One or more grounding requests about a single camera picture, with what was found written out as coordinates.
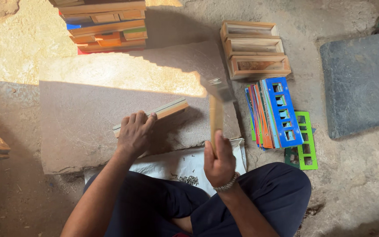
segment wristband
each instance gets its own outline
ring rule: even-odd
[[[213,189],[216,190],[216,192],[226,191],[233,186],[233,184],[236,182],[236,178],[237,178],[237,173],[235,172],[235,175],[227,184],[217,187],[217,188],[213,187]]]

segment dirt floor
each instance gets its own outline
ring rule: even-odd
[[[379,233],[379,129],[342,140],[328,137],[319,46],[366,36],[379,0],[150,0],[149,48],[214,40],[221,21],[276,22],[293,74],[296,110],[310,112],[319,170],[306,171],[313,193],[299,236],[370,236]],[[0,161],[0,236],[59,236],[81,197],[84,180],[44,175],[40,162],[39,66],[76,55],[64,22],[47,0],[21,0],[0,17],[0,136],[11,158]],[[263,152],[249,142],[243,88],[232,83],[250,170],[281,162],[283,151]]]

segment gray mat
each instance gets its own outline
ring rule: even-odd
[[[330,138],[379,126],[379,34],[320,48]]]

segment hammer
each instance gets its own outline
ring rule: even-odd
[[[227,82],[220,78],[206,79],[201,76],[200,83],[210,93],[210,135],[215,151],[214,133],[217,129],[223,129],[223,104],[233,102],[234,97]]]

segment hammer head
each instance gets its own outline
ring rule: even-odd
[[[201,76],[199,81],[207,92],[212,94],[218,100],[221,100],[222,102],[231,102],[235,100],[229,85],[227,82],[222,81],[222,79],[206,79]]]

